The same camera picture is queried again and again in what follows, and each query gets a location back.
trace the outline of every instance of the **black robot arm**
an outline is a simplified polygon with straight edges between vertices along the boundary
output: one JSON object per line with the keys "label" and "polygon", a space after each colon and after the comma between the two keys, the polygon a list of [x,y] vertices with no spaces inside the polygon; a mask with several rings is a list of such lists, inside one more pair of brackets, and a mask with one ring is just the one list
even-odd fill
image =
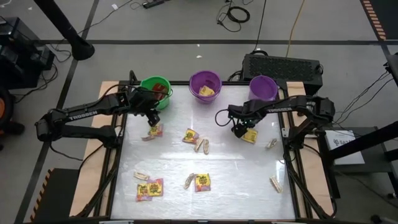
{"label": "black robot arm", "polygon": [[262,101],[250,100],[243,106],[228,105],[228,118],[237,119],[238,122],[232,127],[232,132],[240,138],[248,128],[253,128],[269,113],[281,113],[297,111],[305,115],[306,120],[297,127],[289,130],[288,142],[291,147],[302,148],[304,137],[333,121],[335,106],[328,98],[319,96],[291,96],[283,100]]}
{"label": "black robot arm", "polygon": [[116,147],[118,136],[112,126],[101,128],[67,125],[68,122],[89,118],[97,114],[146,115],[150,126],[159,122],[155,107],[159,101],[155,99],[153,91],[142,87],[135,88],[130,94],[126,91],[104,95],[99,100],[66,109],[52,109],[36,122],[37,138],[40,141],[56,141],[60,138],[98,139],[105,147]]}

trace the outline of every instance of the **purple bucket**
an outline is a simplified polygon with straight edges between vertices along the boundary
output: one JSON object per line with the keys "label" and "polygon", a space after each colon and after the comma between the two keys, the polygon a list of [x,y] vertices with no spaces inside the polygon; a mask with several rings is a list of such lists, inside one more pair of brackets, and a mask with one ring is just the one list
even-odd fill
{"label": "purple bucket", "polygon": [[267,76],[259,75],[253,78],[249,84],[249,100],[275,100],[278,94],[278,86],[275,81]]}
{"label": "purple bucket", "polygon": [[[211,88],[212,90],[214,90],[215,94],[212,96],[199,95],[200,88],[203,86]],[[220,77],[217,75],[217,73],[212,71],[196,72],[196,74],[192,75],[191,79],[189,79],[189,90],[200,103],[213,102],[221,92],[222,86],[223,83]]]}

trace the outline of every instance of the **bucket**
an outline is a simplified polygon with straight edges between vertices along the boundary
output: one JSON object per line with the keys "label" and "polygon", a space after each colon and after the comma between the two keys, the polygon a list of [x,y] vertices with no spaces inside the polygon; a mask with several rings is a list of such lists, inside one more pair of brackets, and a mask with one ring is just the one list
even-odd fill
{"label": "bucket", "polygon": [[[199,95],[200,88],[203,86],[211,88],[214,91],[214,95],[211,96]],[[217,73],[212,71],[204,70],[196,72],[196,74],[192,75],[191,79],[189,80],[189,90],[200,103],[213,102],[221,92],[222,86],[223,83],[220,77],[218,76]]]}
{"label": "bucket", "polygon": [[249,100],[272,101],[278,94],[278,86],[275,81],[264,75],[253,78],[250,81],[249,88]]}
{"label": "bucket", "polygon": [[170,102],[170,96],[172,92],[172,86],[170,85],[170,82],[162,76],[154,76],[141,81],[140,86],[147,88],[148,90],[152,90],[152,88],[158,83],[166,86],[168,89],[167,94],[169,94],[159,101],[159,105],[157,105],[156,109],[161,110],[169,105]]}

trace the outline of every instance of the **snack wrapper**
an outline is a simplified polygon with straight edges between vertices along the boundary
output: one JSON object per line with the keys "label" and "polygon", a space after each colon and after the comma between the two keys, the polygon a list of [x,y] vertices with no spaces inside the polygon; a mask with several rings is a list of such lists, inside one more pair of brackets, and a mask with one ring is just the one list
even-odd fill
{"label": "snack wrapper", "polygon": [[153,197],[163,196],[163,178],[148,180],[148,195]]}
{"label": "snack wrapper", "polygon": [[212,95],[214,95],[214,90],[212,90],[208,86],[202,86],[199,89],[199,95],[200,96],[212,96]]}
{"label": "snack wrapper", "polygon": [[247,133],[242,136],[242,140],[254,144],[256,143],[257,133],[255,129],[248,128]]}
{"label": "snack wrapper", "polygon": [[188,128],[182,141],[196,144],[198,138],[199,134],[196,131]]}
{"label": "snack wrapper", "polygon": [[148,184],[137,184],[137,202],[151,201],[152,197],[148,195]]}
{"label": "snack wrapper", "polygon": [[158,123],[154,127],[150,127],[148,135],[162,137],[163,136],[163,124]]}
{"label": "snack wrapper", "polygon": [[195,175],[195,191],[209,191],[210,188],[210,176],[209,174],[197,174]]}

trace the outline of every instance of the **translucent table surface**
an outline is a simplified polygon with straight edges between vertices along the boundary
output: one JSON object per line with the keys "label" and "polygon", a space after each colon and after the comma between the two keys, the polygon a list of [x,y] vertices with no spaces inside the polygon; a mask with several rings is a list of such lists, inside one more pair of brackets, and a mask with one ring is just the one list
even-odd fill
{"label": "translucent table surface", "polygon": [[[242,105],[248,100],[248,86],[223,86],[210,105],[199,104],[188,86],[173,86],[168,107],[161,111],[163,137],[144,142],[149,125],[146,117],[127,117],[126,132],[114,193],[113,219],[171,220],[289,220],[294,219],[289,181],[283,164],[283,148],[276,114],[267,115],[255,129],[257,141],[250,144],[232,132],[232,122],[225,127],[215,123],[217,111],[229,104]],[[221,112],[220,124],[228,121]],[[199,152],[194,145],[182,142],[187,128],[209,140],[210,153]],[[266,145],[276,138],[276,146]],[[134,172],[151,179],[164,179],[163,197],[150,202],[136,202]],[[193,182],[185,190],[190,173],[209,173],[211,191],[195,192]],[[282,186],[277,193],[269,177],[275,176]]]}

